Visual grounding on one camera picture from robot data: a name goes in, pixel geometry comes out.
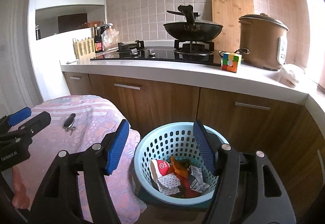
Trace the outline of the black car key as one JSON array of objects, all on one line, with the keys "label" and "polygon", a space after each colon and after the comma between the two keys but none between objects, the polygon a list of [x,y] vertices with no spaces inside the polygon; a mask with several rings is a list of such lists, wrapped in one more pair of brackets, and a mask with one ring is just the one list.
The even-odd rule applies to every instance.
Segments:
[{"label": "black car key", "polygon": [[64,122],[63,128],[66,132],[70,132],[72,135],[73,131],[76,129],[74,126],[76,114],[71,114]]}]

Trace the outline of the red plastic bag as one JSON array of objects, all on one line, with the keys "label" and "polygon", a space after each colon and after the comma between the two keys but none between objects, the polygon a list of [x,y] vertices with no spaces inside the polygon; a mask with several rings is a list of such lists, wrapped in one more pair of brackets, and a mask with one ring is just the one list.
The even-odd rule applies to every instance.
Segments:
[{"label": "red plastic bag", "polygon": [[201,193],[190,189],[189,181],[187,178],[183,178],[181,180],[181,185],[183,186],[183,196],[185,198],[196,198],[201,196]]}]

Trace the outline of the white kitchen countertop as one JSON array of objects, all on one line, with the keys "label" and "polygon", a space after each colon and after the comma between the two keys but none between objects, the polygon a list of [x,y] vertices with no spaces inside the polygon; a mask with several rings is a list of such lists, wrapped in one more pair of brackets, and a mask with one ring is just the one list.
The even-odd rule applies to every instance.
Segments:
[{"label": "white kitchen countertop", "polygon": [[242,65],[237,73],[232,73],[214,66],[150,60],[85,60],[62,64],[61,70],[183,84],[291,102],[305,106],[324,132],[324,93],[308,79],[289,87],[279,81],[279,72]]}]

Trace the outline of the orange snack wrapper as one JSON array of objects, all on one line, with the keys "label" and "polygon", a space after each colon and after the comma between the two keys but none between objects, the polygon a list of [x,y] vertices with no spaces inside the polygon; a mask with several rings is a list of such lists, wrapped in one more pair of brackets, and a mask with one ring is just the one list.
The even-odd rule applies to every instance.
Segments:
[{"label": "orange snack wrapper", "polygon": [[170,157],[171,164],[167,174],[173,173],[180,181],[183,178],[188,179],[188,170],[180,162],[177,161],[173,156]]}]

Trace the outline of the dark soy sauce bottle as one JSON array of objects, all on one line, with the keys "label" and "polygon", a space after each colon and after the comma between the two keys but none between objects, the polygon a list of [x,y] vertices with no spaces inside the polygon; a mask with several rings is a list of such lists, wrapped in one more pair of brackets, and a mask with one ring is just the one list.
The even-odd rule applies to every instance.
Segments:
[{"label": "dark soy sauce bottle", "polygon": [[99,35],[99,32],[98,32],[97,24],[95,24],[95,26],[94,26],[94,45],[95,45],[96,53],[102,52],[102,40],[101,40],[101,36]]}]

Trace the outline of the black and white wrapper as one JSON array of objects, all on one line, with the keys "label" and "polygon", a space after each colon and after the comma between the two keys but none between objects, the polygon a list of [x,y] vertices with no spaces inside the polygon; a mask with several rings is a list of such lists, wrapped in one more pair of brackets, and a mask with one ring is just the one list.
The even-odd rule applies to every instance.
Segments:
[{"label": "black and white wrapper", "polygon": [[203,180],[202,169],[194,165],[188,167],[188,183],[191,190],[201,194],[210,187]]}]

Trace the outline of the colourful puzzle cube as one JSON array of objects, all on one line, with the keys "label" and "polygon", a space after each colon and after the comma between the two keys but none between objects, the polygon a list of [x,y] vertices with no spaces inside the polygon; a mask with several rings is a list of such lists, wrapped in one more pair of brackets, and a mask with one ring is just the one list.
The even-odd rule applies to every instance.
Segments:
[{"label": "colourful puzzle cube", "polygon": [[221,52],[221,69],[237,73],[241,67],[242,55],[238,53]]}]

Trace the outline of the brown wooden kitchen cabinets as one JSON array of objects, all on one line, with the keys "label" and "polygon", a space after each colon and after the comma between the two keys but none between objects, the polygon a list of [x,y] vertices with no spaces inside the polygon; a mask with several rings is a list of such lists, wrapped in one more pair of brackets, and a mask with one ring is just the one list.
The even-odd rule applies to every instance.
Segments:
[{"label": "brown wooden kitchen cabinets", "polygon": [[64,72],[73,95],[112,101],[132,128],[145,135],[170,122],[201,120],[238,150],[264,151],[302,219],[324,190],[324,110],[184,84]]}]

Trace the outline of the clear plastic bag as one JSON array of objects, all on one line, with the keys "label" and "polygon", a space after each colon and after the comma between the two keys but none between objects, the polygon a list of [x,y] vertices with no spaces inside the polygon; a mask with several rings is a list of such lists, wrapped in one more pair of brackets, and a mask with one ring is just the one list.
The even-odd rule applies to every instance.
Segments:
[{"label": "clear plastic bag", "polygon": [[102,47],[104,51],[116,49],[119,43],[119,31],[113,29],[112,23],[103,25],[101,33]]}]

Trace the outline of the wooden cutting board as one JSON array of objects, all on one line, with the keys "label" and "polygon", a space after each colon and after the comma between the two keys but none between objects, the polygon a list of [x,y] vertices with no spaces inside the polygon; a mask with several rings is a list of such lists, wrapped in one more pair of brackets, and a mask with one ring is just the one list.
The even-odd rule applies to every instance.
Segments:
[{"label": "wooden cutting board", "polygon": [[234,52],[240,46],[240,23],[238,19],[253,14],[253,0],[211,0],[212,21],[223,26],[213,40],[215,51]]}]

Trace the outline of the light blue trash basket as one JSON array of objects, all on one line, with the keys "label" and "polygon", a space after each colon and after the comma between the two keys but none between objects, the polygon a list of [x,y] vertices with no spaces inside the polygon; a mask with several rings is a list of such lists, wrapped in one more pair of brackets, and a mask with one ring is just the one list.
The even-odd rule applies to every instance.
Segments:
[{"label": "light blue trash basket", "polygon": [[148,133],[134,155],[140,199],[161,206],[206,208],[218,177],[206,167],[192,122],[163,125]]}]

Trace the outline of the black wok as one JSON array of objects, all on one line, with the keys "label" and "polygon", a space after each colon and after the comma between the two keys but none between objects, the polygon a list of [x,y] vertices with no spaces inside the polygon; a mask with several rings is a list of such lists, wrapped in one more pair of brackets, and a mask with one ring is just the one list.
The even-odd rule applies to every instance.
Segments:
[{"label": "black wok", "polygon": [[199,12],[193,11],[192,5],[179,5],[178,11],[167,10],[167,13],[184,16],[185,21],[165,23],[164,28],[169,35],[180,42],[208,42],[215,39],[223,26],[212,21],[200,21]]}]

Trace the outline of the brown rice cooker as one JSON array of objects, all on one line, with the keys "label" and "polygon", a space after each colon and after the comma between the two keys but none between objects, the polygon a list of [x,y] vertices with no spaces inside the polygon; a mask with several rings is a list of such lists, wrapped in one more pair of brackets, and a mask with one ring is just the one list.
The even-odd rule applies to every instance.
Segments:
[{"label": "brown rice cooker", "polygon": [[240,23],[240,52],[251,66],[280,70],[286,60],[289,28],[265,13],[247,14]]}]

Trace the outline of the beige slotted utensil basket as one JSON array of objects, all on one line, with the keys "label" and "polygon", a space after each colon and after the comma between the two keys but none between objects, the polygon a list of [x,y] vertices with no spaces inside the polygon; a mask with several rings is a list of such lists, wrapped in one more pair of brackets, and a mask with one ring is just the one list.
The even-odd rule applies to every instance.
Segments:
[{"label": "beige slotted utensil basket", "polygon": [[95,45],[93,38],[78,41],[73,39],[74,54],[76,59],[93,58],[95,56]]}]

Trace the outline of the black gas stove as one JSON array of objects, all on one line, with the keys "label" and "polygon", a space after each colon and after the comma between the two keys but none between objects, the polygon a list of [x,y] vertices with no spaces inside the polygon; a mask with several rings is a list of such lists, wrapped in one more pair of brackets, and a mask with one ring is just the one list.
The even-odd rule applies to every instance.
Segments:
[{"label": "black gas stove", "polygon": [[175,40],[172,46],[150,46],[140,40],[129,44],[119,42],[117,48],[98,53],[92,60],[175,61],[221,66],[221,57],[215,53],[213,42],[180,42],[179,40]]}]

